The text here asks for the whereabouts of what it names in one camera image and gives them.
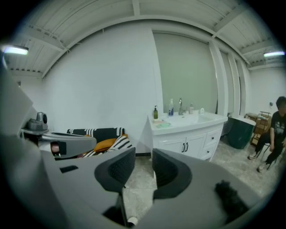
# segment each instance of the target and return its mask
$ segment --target sink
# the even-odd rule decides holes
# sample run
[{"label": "sink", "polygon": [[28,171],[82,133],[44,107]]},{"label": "sink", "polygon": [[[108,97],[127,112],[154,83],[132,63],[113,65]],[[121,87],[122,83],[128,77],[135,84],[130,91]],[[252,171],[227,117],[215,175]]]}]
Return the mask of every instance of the sink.
[{"label": "sink", "polygon": [[209,122],[212,119],[199,114],[179,115],[173,117],[166,117],[163,121],[170,123],[172,126],[188,126],[197,123]]}]

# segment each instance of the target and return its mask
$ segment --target drawer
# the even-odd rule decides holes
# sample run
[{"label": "drawer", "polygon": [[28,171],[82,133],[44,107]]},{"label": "drawer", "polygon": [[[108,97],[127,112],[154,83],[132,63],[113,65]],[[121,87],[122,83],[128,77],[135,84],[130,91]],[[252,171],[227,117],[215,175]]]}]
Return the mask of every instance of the drawer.
[{"label": "drawer", "polygon": [[220,131],[221,129],[217,129],[215,131],[211,131],[211,132],[208,132],[206,134],[206,141],[205,141],[205,145],[204,145],[204,148],[205,147],[208,147],[212,144],[215,144],[219,141],[220,139]]},{"label": "drawer", "polygon": [[203,160],[206,160],[207,158],[211,157],[214,153],[215,147],[216,145],[214,144],[214,145],[211,145],[209,147],[202,149],[200,158]]}]

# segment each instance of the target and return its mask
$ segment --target person's hand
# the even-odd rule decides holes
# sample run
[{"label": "person's hand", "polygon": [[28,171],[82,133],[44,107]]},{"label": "person's hand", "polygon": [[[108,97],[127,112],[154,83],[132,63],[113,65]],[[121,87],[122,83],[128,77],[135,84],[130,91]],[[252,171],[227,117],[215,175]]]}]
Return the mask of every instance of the person's hand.
[{"label": "person's hand", "polygon": [[274,145],[273,144],[270,145],[270,149],[269,150],[270,150],[270,152],[272,152],[274,150]]}]

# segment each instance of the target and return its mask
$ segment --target ceiling light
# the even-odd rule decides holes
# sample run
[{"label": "ceiling light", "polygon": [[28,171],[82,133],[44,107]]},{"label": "ceiling light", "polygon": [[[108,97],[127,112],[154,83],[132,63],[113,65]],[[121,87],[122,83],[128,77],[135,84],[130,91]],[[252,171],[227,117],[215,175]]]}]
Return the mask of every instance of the ceiling light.
[{"label": "ceiling light", "polygon": [[283,51],[267,52],[264,54],[264,57],[275,56],[275,55],[285,55],[285,52],[283,52]]},{"label": "ceiling light", "polygon": [[28,48],[22,47],[22,46],[16,46],[16,45],[5,45],[1,47],[1,50],[4,53],[14,53],[14,54],[21,54],[21,55],[27,55],[28,54]]}]

